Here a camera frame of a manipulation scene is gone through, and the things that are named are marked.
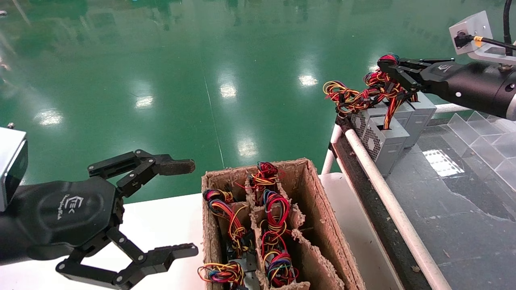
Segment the left gripper finger worn pad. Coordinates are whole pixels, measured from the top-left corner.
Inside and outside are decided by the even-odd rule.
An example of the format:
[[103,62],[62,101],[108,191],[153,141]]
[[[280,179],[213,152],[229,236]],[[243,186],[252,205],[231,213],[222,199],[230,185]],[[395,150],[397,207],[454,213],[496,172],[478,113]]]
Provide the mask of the left gripper finger worn pad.
[[130,197],[155,176],[178,176],[195,171],[192,159],[174,160],[169,154],[152,155],[136,150],[102,160],[88,166],[90,177],[99,176],[105,180],[124,175],[116,183],[123,197]]

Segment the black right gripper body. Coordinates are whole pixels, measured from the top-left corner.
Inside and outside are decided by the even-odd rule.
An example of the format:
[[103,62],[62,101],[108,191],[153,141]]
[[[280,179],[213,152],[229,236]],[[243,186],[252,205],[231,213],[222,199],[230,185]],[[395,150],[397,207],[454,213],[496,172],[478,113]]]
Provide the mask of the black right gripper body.
[[421,71],[424,93],[507,120],[516,119],[516,72],[472,61],[432,64]]

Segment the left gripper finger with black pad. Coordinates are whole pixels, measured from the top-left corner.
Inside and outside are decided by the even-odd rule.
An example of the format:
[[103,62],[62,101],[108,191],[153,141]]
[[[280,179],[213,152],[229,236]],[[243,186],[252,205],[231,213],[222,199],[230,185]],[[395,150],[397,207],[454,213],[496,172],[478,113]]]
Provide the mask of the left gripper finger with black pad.
[[[119,272],[83,265],[83,259],[100,249],[102,242],[113,242],[131,259],[131,263]],[[148,275],[167,272],[176,259],[194,257],[198,253],[198,247],[193,243],[163,246],[143,252],[118,228],[110,228],[97,235],[90,244],[75,248],[68,258],[56,266],[56,272],[75,282],[114,290],[131,290]]]

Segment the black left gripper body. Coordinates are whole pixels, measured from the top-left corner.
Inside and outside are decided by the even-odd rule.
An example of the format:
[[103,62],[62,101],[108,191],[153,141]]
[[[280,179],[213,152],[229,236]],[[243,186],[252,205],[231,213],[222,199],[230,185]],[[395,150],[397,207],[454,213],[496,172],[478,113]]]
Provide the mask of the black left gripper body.
[[1,213],[1,264],[47,261],[74,249],[96,249],[92,240],[113,226],[117,193],[100,177],[20,186]]

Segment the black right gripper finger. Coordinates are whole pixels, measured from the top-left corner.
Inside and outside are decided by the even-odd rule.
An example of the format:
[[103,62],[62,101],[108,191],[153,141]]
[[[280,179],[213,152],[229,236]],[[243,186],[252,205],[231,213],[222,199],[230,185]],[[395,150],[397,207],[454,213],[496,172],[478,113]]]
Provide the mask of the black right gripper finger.
[[420,73],[394,73],[393,79],[398,81],[406,91],[422,91],[424,89]]
[[420,72],[428,67],[428,62],[424,62],[422,59],[407,59],[401,58],[396,59],[379,59],[377,62],[380,70],[386,73],[390,77],[395,75],[401,75],[406,73],[408,75],[420,74]]

